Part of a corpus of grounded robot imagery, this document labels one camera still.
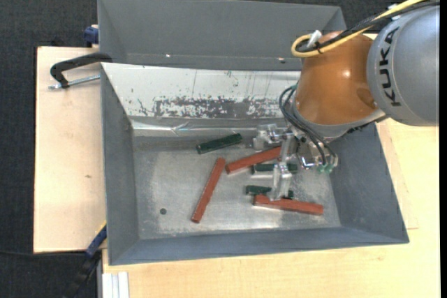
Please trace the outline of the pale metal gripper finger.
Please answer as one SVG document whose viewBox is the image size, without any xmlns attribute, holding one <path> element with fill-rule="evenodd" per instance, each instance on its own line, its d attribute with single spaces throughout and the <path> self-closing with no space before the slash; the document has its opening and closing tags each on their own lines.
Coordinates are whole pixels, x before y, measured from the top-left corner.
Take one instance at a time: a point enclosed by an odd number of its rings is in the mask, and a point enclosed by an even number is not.
<svg viewBox="0 0 447 298">
<path fill-rule="evenodd" d="M 278 144 L 283 138 L 283 132 L 276 124 L 260 125 L 256 128 L 256 136 L 253 139 L 253 148 L 263 150 L 267 144 Z"/>
<path fill-rule="evenodd" d="M 292 173 L 285 164 L 275 164 L 273 167 L 273 185 L 268 193 L 270 201 L 280 200 L 288 197 Z"/>
</svg>

